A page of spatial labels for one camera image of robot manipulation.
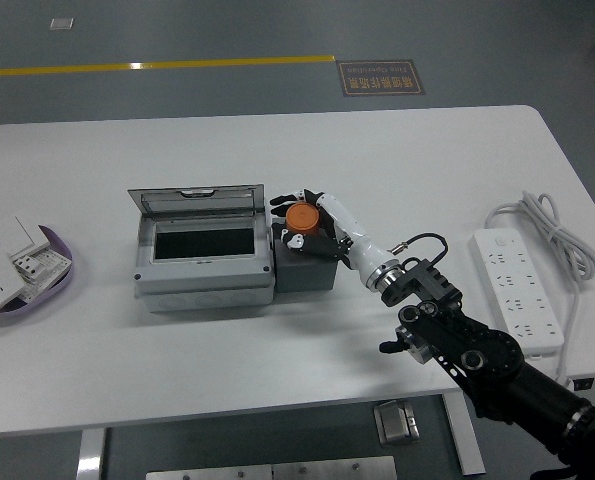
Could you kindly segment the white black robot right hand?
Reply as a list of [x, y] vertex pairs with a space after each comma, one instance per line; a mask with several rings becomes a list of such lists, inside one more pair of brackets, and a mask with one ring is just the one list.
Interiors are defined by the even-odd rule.
[[403, 275], [395, 255], [378, 247], [356, 218], [331, 194], [298, 190], [269, 201], [271, 213], [287, 219], [288, 210], [299, 202], [314, 206], [320, 214], [324, 236], [290, 232], [286, 227], [275, 230], [292, 251], [341, 260], [359, 273], [361, 282], [373, 292], [383, 293]]

